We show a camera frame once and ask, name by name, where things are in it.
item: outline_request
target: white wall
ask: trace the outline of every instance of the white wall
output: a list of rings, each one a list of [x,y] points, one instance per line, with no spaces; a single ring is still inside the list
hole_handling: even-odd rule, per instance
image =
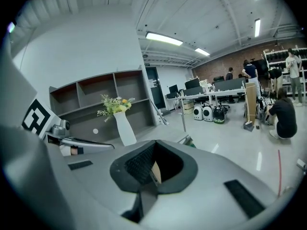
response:
[[[182,69],[174,67],[157,67],[158,77],[165,99],[165,95],[169,94],[169,87],[177,85],[178,90],[185,88],[185,82],[189,78],[193,78],[193,73],[191,69]],[[166,108],[168,110],[174,109],[172,101],[165,100]]]
[[[145,70],[129,6],[99,6],[38,27],[14,63],[49,105],[61,87],[113,71]]]

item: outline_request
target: ceiling light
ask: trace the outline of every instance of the ceiling light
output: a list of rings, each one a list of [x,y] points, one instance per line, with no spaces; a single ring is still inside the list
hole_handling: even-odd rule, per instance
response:
[[[255,37],[258,37],[260,33],[260,19],[255,20]]]
[[[183,43],[183,42],[181,42],[177,39],[174,39],[174,38],[171,38],[171,37],[168,37],[168,36],[163,36],[163,35],[160,35],[160,34],[157,34],[157,33],[147,33],[146,38],[152,39],[152,40],[157,40],[157,41],[162,41],[162,42],[169,43],[169,44],[174,44],[174,45],[177,45],[177,46],[180,46]]]
[[[207,53],[206,51],[204,51],[204,50],[202,50],[202,49],[200,49],[200,48],[197,48],[195,51],[196,51],[196,52],[199,52],[199,53],[201,53],[201,54],[203,54],[203,55],[205,55],[205,56],[209,56],[209,55],[210,55],[209,53]]]
[[[14,30],[14,28],[15,28],[15,25],[14,25],[13,22],[11,22],[11,23],[9,24],[9,26],[8,26],[8,31],[9,31],[9,33],[11,33],[11,32]]]

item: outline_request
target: shoe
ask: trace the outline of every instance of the shoe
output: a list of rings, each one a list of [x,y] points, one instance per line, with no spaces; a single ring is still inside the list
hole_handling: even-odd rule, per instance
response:
[[[279,136],[276,133],[276,130],[270,130],[270,135],[273,136],[275,139],[279,139]]]

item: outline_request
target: standing person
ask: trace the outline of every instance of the standing person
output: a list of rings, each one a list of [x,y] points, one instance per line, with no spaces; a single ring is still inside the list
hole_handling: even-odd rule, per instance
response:
[[[226,79],[225,79],[226,81],[227,81],[227,80],[232,80],[232,78],[233,78],[232,72],[233,72],[233,69],[232,69],[232,67],[230,67],[230,68],[228,69],[228,73],[227,73],[227,75],[226,75]],[[235,103],[234,98],[233,98],[232,95],[229,95],[229,103],[230,103],[230,104]]]
[[[244,69],[242,73],[248,77],[249,82],[254,82],[256,85],[256,95],[257,97],[261,97],[260,93],[260,85],[258,81],[258,72],[254,65],[250,64],[250,62],[246,59],[243,63]]]
[[[278,93],[278,90],[283,87],[283,72],[281,69],[276,67],[271,67],[264,76],[266,79],[273,79],[274,88],[271,89]]]
[[[299,72],[302,68],[302,60],[295,56],[293,50],[290,48],[288,49],[288,58],[286,59],[286,67],[290,69],[290,81],[291,81],[291,88],[292,88],[292,98],[293,102],[295,102],[295,90],[297,89],[298,93],[298,104],[297,107],[303,106],[302,104],[302,86],[301,81],[299,80]]]
[[[277,92],[277,101],[267,108],[267,115],[272,115],[274,118],[275,130],[270,130],[270,135],[274,138],[286,139],[296,134],[295,110],[283,88]]]

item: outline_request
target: black door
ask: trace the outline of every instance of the black door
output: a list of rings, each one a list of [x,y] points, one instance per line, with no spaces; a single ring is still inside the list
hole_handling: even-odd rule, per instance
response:
[[[150,89],[152,90],[154,104],[157,106],[158,109],[165,108],[157,69],[155,67],[147,67],[146,72],[149,80]]]

